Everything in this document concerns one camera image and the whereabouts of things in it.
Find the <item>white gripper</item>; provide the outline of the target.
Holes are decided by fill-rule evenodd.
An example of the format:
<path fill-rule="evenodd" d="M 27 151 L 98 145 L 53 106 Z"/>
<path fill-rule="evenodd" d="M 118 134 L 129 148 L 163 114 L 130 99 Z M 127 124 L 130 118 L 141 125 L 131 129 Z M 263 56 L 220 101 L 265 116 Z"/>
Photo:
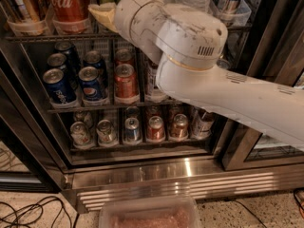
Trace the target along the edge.
<path fill-rule="evenodd" d="M 163 57 L 163 5 L 162 0 L 121 0 L 117 7 L 114 2 L 90 4 L 88 11 L 100 25 L 118 31 L 158 65 Z"/>

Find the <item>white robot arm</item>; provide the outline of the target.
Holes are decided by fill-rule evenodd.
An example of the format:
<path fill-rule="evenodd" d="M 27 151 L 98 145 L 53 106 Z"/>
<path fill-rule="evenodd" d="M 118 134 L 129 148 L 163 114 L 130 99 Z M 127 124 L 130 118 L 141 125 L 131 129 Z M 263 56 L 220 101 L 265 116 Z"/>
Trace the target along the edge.
<path fill-rule="evenodd" d="M 304 146 L 304 92 L 219 67 L 228 36 L 219 19 L 163 0 L 121 0 L 88 9 L 159 66 L 156 85 L 166 95 Z"/>

